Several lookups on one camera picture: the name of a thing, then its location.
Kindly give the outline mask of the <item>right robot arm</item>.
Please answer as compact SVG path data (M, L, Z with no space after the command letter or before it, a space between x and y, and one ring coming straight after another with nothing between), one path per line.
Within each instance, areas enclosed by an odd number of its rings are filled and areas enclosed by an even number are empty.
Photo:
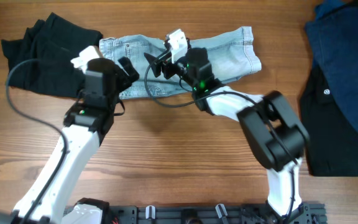
M155 76L178 75L191 86L192 102L200 111L239 122L254 157L267 170L270 221L290 223L298 217L298 176L310 137L286 98L278 91L256 96L224 85L214 76L206 49L188 49L177 62L172 50L144 56Z

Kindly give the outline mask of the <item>light blue denim shorts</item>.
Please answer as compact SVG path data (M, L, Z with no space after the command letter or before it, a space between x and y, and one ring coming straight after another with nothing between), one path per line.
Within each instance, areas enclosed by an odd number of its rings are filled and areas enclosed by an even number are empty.
M192 47L207 50L214 76L227 84L261 71L262 63L254 52L253 41L252 28L242 26L214 37L191 40L190 44ZM165 50L163 40L141 34L120 38L110 37L99 41L99 50L105 58L115 62L122 57L127 57L140 75L131 87L120 93L121 99L148 97L144 86L144 75L149 63L144 54L160 55ZM166 80L163 76L154 77L152 72L147 76L147 84L151 94L156 98L184 93L190 88L185 83L180 86L176 75Z

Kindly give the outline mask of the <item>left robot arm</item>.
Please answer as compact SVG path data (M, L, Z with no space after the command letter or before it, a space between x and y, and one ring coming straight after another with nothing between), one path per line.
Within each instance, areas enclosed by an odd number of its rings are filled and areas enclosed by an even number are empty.
M65 213L70 195L85 165L111 129L120 92L139 79L127 57L117 63L92 59L85 71L85 87L67 111L60 139L29 191L11 213L0 211L0 223L111 223L109 203L83 198Z

